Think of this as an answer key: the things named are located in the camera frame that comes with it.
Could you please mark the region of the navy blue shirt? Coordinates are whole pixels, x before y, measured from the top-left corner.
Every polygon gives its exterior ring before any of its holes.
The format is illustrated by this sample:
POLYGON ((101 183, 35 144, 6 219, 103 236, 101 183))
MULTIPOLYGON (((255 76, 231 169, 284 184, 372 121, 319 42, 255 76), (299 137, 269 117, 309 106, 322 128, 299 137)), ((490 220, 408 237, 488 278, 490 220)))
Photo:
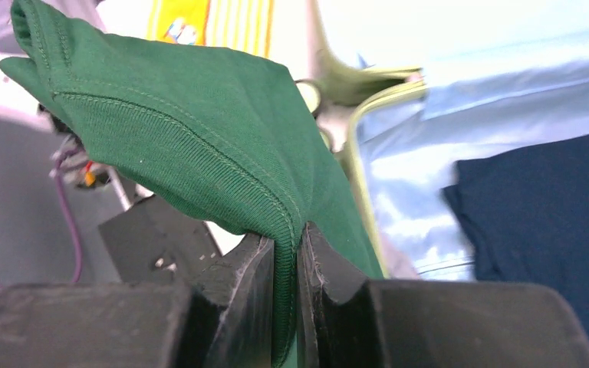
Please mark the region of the navy blue shirt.
POLYGON ((589 336, 589 135, 456 163, 443 195, 480 281, 542 284, 589 336))

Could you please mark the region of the green shirt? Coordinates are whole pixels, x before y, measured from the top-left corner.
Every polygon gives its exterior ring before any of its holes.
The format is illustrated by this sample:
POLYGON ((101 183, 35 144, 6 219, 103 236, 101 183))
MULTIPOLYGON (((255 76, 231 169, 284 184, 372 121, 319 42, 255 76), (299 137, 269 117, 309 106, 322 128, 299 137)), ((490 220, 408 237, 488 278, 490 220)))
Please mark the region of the green shirt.
POLYGON ((296 364, 296 252, 313 222, 368 276, 380 264, 350 185, 286 66, 228 48, 105 34, 15 1, 24 57, 0 62, 89 157, 227 232, 275 242, 272 359, 296 364))

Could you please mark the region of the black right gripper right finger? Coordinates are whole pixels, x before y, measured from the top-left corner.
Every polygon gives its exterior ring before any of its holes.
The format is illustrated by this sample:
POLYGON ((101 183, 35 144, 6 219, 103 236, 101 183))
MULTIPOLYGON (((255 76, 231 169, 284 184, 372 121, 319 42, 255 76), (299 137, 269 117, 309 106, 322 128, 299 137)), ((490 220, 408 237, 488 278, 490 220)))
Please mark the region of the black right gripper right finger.
POLYGON ((569 303, 537 284, 370 279, 313 223, 298 251, 301 367, 589 367, 569 303))

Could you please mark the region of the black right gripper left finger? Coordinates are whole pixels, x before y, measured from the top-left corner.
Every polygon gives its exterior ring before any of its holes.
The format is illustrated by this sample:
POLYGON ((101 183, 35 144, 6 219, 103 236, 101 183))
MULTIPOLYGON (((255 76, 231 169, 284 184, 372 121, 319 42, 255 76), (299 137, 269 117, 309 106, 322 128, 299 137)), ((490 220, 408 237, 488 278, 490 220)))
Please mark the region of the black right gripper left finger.
POLYGON ((0 292, 0 367, 268 367, 274 244, 246 235, 192 284, 0 292))

